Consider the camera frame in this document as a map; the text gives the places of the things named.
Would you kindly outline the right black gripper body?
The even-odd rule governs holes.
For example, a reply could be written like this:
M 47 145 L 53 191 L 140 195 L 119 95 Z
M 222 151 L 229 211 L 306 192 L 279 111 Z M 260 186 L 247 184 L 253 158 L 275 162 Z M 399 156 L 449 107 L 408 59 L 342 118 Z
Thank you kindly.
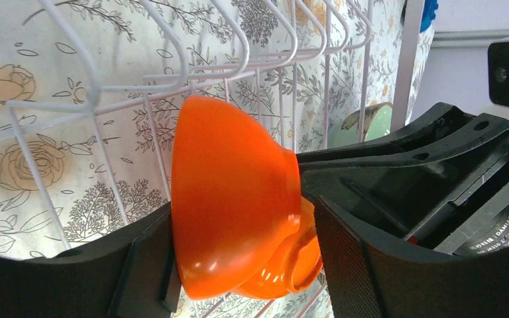
M 509 127 L 462 127 L 409 157 L 431 179 L 411 192 L 404 240 L 460 256 L 509 244 Z

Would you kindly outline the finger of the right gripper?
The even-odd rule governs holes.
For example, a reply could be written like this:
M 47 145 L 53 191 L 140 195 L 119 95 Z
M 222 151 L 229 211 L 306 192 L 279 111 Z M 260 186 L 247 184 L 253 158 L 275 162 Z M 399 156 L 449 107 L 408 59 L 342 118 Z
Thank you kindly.
M 412 167 L 410 152 L 462 127 L 509 127 L 509 120 L 437 103 L 387 136 L 299 154 L 302 193 L 312 202 L 326 197 L 358 219 L 404 239 L 415 199 L 411 192 L 420 180 L 431 179 Z

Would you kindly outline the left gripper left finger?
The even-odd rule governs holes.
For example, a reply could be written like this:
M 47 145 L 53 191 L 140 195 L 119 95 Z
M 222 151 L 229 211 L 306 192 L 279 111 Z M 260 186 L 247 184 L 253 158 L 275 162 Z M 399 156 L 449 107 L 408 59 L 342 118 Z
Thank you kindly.
M 181 283 L 171 206 L 53 258 L 0 257 L 0 317 L 169 317 Z

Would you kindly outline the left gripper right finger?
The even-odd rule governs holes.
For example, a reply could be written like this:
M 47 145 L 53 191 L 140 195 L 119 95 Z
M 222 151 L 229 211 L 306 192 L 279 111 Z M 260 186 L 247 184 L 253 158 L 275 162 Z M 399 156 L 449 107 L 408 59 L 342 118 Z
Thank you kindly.
M 472 258 L 436 252 L 322 196 L 315 223 L 336 317 L 509 317 L 509 247 Z

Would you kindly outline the pale green bowl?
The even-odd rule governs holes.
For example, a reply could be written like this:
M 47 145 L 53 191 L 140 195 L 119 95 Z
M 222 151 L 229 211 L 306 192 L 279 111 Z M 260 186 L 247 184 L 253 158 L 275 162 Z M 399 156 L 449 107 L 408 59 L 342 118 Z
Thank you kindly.
M 327 134 L 327 147 L 339 148 L 360 142 L 360 111 L 351 113 L 342 122 L 334 124 Z M 390 134 L 392 103 L 378 103 L 365 109 L 363 140 L 374 140 Z

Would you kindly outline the orange bowl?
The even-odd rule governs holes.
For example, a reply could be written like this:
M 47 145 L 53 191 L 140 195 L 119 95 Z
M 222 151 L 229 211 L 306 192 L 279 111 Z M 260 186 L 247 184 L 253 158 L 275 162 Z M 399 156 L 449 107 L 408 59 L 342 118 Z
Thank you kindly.
M 193 300 L 246 282 L 300 228 L 295 154 L 217 98 L 193 95 L 182 104 L 171 191 L 178 272 Z
M 318 277 L 323 260 L 317 239 L 314 206 L 301 198 L 298 232 L 288 236 L 264 268 L 233 293 L 253 299 L 277 299 L 306 290 Z

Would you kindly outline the white wire dish rack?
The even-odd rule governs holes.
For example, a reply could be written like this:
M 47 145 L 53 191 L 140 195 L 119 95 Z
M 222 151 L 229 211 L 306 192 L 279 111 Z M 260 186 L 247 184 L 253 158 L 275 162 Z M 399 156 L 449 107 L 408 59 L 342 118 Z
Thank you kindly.
M 355 16 L 361 21 L 365 27 L 365 37 L 361 42 L 352 42 L 351 30 L 347 24 L 347 20 L 343 18 L 341 13 L 335 9 L 329 10 L 327 1 L 263 1 L 269 11 L 275 16 L 280 25 L 287 30 L 290 36 L 290 45 L 283 46 L 280 50 L 258 51 L 258 54 L 251 54 L 251 43 L 247 40 L 243 28 L 237 23 L 237 19 L 225 5 L 220 1 L 211 1 L 214 7 L 219 11 L 226 21 L 226 25 L 230 26 L 233 34 L 237 36 L 241 43 L 241 57 L 237 60 L 229 60 L 223 64 L 212 64 L 204 66 L 196 66 L 190 68 L 187 63 L 187 53 L 183 49 L 181 37 L 176 35 L 174 27 L 167 23 L 164 15 L 152 5 L 152 1 L 140 1 L 143 9 L 148 13 L 150 20 L 155 22 L 157 26 L 155 30 L 160 29 L 163 33 L 165 41 L 170 41 L 174 48 L 174 52 L 178 54 L 179 63 L 173 62 L 173 66 L 179 65 L 180 72 L 173 71 L 167 74 L 162 71 L 153 71 L 149 69 L 149 74 L 142 77 L 141 82 L 133 81 L 129 85 L 107 83 L 104 80 L 102 69 L 95 59 L 95 54 L 86 45 L 86 36 L 82 36 L 73 28 L 66 20 L 61 10 L 52 1 L 38 1 L 40 7 L 44 9 L 54 24 L 61 30 L 61 33 L 72 42 L 72 46 L 76 48 L 79 54 L 79 60 L 83 66 L 84 74 L 88 79 L 88 87 L 86 90 L 86 103 L 75 106 L 69 103 L 56 103 L 51 101 L 19 101 L 8 100 L 5 102 L 8 114 L 10 116 L 11 130 L 0 132 L 0 140 L 15 137 L 18 145 L 23 151 L 23 155 L 31 170 L 31 174 L 38 187 L 38 192 L 45 200 L 48 211 L 51 214 L 54 228 L 58 237 L 61 238 L 64 249 L 71 247 L 66 240 L 64 228 L 59 220 L 59 214 L 50 198 L 50 194 L 42 181 L 38 166 L 34 161 L 31 149 L 27 145 L 25 135 L 28 132 L 38 129 L 46 129 L 52 127 L 52 124 L 67 124 L 76 119 L 84 117 L 92 120 L 95 135 L 99 139 L 100 150 L 107 164 L 111 187 L 118 202 L 124 225 L 129 223 L 124 206 L 121 203 L 121 197 L 117 187 L 117 182 L 113 175 L 113 169 L 109 160 L 109 155 L 103 143 L 100 125 L 97 126 L 97 116 L 112 113 L 114 111 L 126 109 L 135 105 L 150 105 L 151 101 L 181 95 L 183 93 L 197 93 L 200 95 L 212 96 L 220 99 L 228 99 L 228 81 L 236 81 L 247 76 L 256 75 L 256 83 L 259 82 L 259 73 L 269 70 L 276 70 L 279 91 L 279 119 L 284 128 L 284 111 L 282 100 L 282 69 L 292 66 L 292 114 L 291 119 L 294 120 L 293 137 L 296 136 L 296 93 L 298 83 L 298 64 L 309 62 L 315 58 L 324 57 L 325 61 L 325 86 L 329 86 L 329 74 L 331 55 L 335 56 L 340 52 L 355 51 L 364 48 L 363 61 L 363 78 L 361 87 L 361 99 L 359 105 L 367 103 L 367 79 L 370 66 L 370 46 L 374 39 L 373 33 L 373 5 L 372 1 L 349 1 L 349 6 L 354 9 Z M 319 46 L 298 46 L 298 36 L 296 28 L 296 7 L 304 12 L 309 20 L 318 27 Z M 329 127 L 329 89 L 325 87 L 323 98 L 324 108 L 324 127 Z M 168 179 L 166 168 L 164 167 L 164 159 L 160 154 L 158 142 L 155 141 L 156 159 L 158 162 L 158 173 L 163 178 L 164 187 L 168 194 Z

